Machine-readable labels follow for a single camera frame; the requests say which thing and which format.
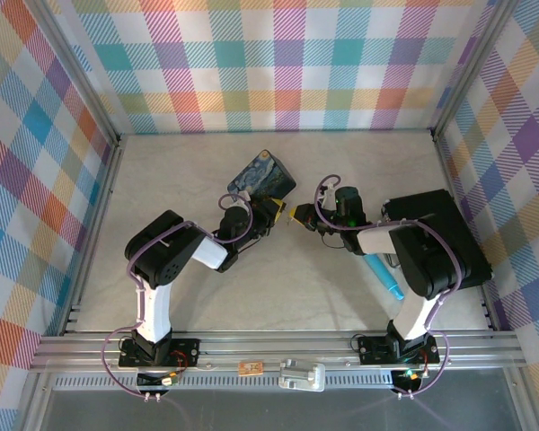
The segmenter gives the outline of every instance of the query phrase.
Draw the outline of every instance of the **plaid wallpaper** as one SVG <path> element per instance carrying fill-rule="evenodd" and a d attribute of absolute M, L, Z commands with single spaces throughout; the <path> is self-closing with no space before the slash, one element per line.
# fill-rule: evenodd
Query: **plaid wallpaper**
<path fill-rule="evenodd" d="M 539 394 L 539 0 L 522 0 L 446 132 L 448 170 L 494 266 L 489 290 Z"/>
<path fill-rule="evenodd" d="M 491 18 L 491 15 L 493 14 L 495 5 L 498 2 L 499 0 L 488 0 L 487 5 L 483 9 L 482 16 L 479 18 L 479 21 L 475 25 L 475 28 L 473 29 L 471 37 L 469 38 L 469 40 L 467 40 L 467 45 L 465 45 L 463 53 L 457 60 L 455 69 L 453 73 L 449 76 L 449 81 L 447 81 L 446 89 L 441 94 L 441 98 L 439 99 L 439 102 L 437 104 L 437 109 L 435 110 L 435 112 L 433 113 L 433 116 L 431 117 L 431 121 L 429 124 L 432 127 L 437 124 L 437 120 L 441 116 L 441 113 L 443 112 L 443 108 L 445 107 L 446 102 L 449 100 L 449 96 L 451 95 L 452 90 L 455 88 L 455 86 L 459 82 L 459 78 L 461 77 L 461 73 L 464 71 L 467 61 L 472 57 L 473 52 L 477 46 L 477 42 L 479 41 L 479 38 L 482 35 L 483 30 L 485 30 L 485 27 L 487 26 L 487 23 L 489 19 Z"/>
<path fill-rule="evenodd" d="M 22 0 L 0 0 L 0 430 L 56 328 L 109 151 Z"/>
<path fill-rule="evenodd" d="M 49 3 L 117 129 L 163 133 L 427 128 L 494 1 Z"/>

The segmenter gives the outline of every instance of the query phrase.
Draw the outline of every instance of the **red wire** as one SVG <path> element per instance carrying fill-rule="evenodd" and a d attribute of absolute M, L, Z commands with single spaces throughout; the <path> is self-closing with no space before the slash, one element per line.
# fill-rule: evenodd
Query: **red wire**
<path fill-rule="evenodd" d="M 186 371 L 188 369 L 188 357 L 186 356 L 185 353 L 181 352 L 180 350 L 174 350 L 170 356 L 173 356 L 173 355 L 178 355 L 178 356 L 182 356 L 183 357 L 183 360 L 184 360 L 184 363 L 185 363 L 185 366 L 183 368 L 183 370 L 180 370 L 179 373 L 183 373 L 184 371 Z M 178 358 L 178 367 L 181 368 L 181 360 Z"/>

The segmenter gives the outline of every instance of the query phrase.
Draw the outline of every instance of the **metal bracket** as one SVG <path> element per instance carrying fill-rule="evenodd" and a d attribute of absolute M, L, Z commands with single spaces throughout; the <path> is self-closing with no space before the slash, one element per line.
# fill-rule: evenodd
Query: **metal bracket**
<path fill-rule="evenodd" d="M 391 353 L 385 337 L 358 337 L 359 363 L 362 365 L 401 364 L 401 365 L 424 365 L 427 358 L 428 364 L 439 364 L 439 351 L 435 338 L 428 337 L 425 346 L 420 347 L 410 356 L 405 355 L 395 359 Z"/>
<path fill-rule="evenodd" d="M 284 389 L 321 392 L 325 388 L 325 365 L 286 359 L 279 367 L 278 385 Z"/>
<path fill-rule="evenodd" d="M 193 367 L 198 364 L 199 339 L 172 339 L 169 346 L 170 353 L 159 365 L 154 364 L 152 358 L 133 339 L 124 339 L 121 343 L 120 351 L 118 360 L 118 367 L 120 368 L 138 368 L 140 366 L 176 368 L 180 366 L 180 357 L 175 355 L 175 352 L 182 352 L 188 360 L 187 367 Z"/>

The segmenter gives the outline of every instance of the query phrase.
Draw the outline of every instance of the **metal latch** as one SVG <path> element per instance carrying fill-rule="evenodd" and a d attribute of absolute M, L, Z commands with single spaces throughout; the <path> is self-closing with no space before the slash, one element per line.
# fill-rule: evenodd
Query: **metal latch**
<path fill-rule="evenodd" d="M 279 387 L 321 392 L 325 388 L 325 365 L 286 359 L 279 366 Z"/>

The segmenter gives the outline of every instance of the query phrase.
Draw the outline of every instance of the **white floor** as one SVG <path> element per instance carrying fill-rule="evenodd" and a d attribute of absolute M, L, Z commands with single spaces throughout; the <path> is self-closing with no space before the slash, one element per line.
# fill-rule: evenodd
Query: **white floor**
<path fill-rule="evenodd" d="M 359 188 L 371 221 L 388 198 L 446 187 L 429 133 L 421 131 L 132 136 L 76 329 L 134 323 L 136 296 L 123 254 L 129 239 L 169 208 L 216 229 L 224 215 L 218 197 L 264 148 L 296 179 L 285 199 L 290 207 L 310 202 L 329 173 Z M 319 234 L 284 215 L 225 274 L 191 261 L 176 279 L 170 307 L 175 330 L 384 330 L 400 302 L 360 257 L 327 249 Z M 486 329 L 479 291 L 458 292 L 434 327 Z"/>

